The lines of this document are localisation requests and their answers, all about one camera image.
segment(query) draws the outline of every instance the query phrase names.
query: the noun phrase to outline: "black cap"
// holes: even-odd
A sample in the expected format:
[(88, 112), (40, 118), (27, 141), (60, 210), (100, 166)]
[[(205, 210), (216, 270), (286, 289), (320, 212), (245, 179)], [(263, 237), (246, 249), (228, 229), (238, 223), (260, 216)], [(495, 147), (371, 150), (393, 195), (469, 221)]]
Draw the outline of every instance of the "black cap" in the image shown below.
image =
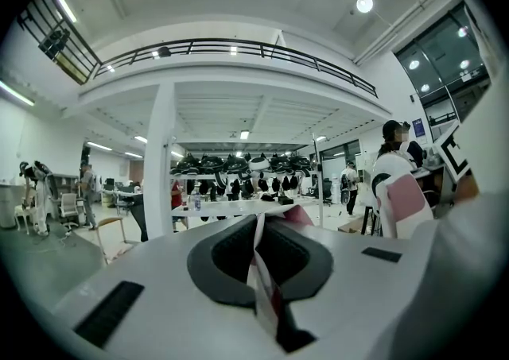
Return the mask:
[(401, 129), (401, 124), (399, 124), (395, 120), (389, 120), (383, 125), (382, 128), (382, 136), (384, 139), (392, 138), (394, 139), (394, 132), (397, 129)]

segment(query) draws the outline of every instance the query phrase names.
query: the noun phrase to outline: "bottle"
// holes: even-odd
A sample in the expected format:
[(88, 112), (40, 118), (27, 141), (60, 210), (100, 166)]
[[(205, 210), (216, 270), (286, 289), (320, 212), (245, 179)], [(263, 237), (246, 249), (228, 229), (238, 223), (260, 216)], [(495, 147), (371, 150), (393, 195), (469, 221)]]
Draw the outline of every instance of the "bottle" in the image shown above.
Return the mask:
[(193, 192), (194, 193), (194, 210), (195, 211), (198, 211), (201, 209), (201, 197), (200, 197), (200, 192), (199, 191), (195, 191)]

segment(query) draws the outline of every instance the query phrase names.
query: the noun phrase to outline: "black and white sign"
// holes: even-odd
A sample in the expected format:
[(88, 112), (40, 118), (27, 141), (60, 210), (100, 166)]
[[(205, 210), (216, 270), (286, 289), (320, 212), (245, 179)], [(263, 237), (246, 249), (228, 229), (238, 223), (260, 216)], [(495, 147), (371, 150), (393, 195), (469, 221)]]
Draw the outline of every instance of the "black and white sign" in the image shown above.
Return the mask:
[(459, 127), (460, 123), (455, 122), (451, 128), (435, 142), (435, 148), (447, 165), (455, 182), (470, 168), (460, 146), (454, 141), (454, 133), (456, 133)]

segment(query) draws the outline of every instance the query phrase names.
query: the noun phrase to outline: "metal railing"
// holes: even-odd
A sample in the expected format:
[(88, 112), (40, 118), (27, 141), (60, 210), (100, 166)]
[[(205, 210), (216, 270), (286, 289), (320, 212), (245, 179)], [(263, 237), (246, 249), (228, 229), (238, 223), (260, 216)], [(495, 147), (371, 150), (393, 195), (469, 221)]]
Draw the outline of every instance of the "metal railing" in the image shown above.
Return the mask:
[(114, 56), (103, 62), (96, 70), (94, 78), (103, 73), (112, 72), (115, 69), (143, 60), (157, 62), (162, 57), (200, 54), (224, 54), (225, 56), (252, 55), (265, 59), (285, 60), (333, 75), (378, 98), (375, 86), (327, 60), (296, 51), (295, 49), (267, 44), (265, 42), (225, 38), (185, 39), (144, 46), (143, 48)]
[(101, 61), (78, 33), (58, 0), (29, 0), (26, 8), (17, 16), (17, 22), (37, 41), (39, 49), (78, 84), (85, 84), (103, 73), (143, 60), (157, 61), (162, 57), (203, 54), (252, 55), (284, 60), (335, 76), (378, 98), (372, 84), (346, 69), (307, 53), (265, 42), (225, 38), (184, 39), (144, 46)]
[(39, 49), (78, 84), (85, 84), (101, 64), (57, 0), (29, 0), (17, 22), (37, 41)]

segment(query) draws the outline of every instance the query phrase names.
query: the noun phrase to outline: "woman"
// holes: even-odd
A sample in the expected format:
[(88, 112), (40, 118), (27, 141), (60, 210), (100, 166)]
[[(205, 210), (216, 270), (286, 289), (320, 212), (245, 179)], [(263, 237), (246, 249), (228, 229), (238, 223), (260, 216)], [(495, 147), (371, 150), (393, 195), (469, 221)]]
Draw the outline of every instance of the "woman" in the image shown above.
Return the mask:
[(410, 162), (415, 164), (416, 168), (420, 168), (422, 167), (422, 148), (415, 141), (404, 141), (403, 131), (402, 125), (395, 120), (389, 120), (383, 125), (382, 135), (385, 142), (380, 146), (378, 158), (392, 152), (401, 156), (409, 154)]
[(49, 234), (48, 227), (46, 226), (46, 217), (48, 215), (46, 203), (48, 202), (48, 197), (51, 195), (47, 177), (49, 174), (51, 174), (51, 171), (46, 165), (41, 164), (39, 161), (35, 161), (33, 166), (30, 166), (28, 162), (21, 162), (19, 164), (19, 170), (19, 176), (25, 177), (26, 191), (23, 207), (28, 205), (30, 181), (32, 181), (35, 183), (36, 190), (35, 206), (37, 213), (37, 224), (34, 227), (37, 234), (46, 237)]

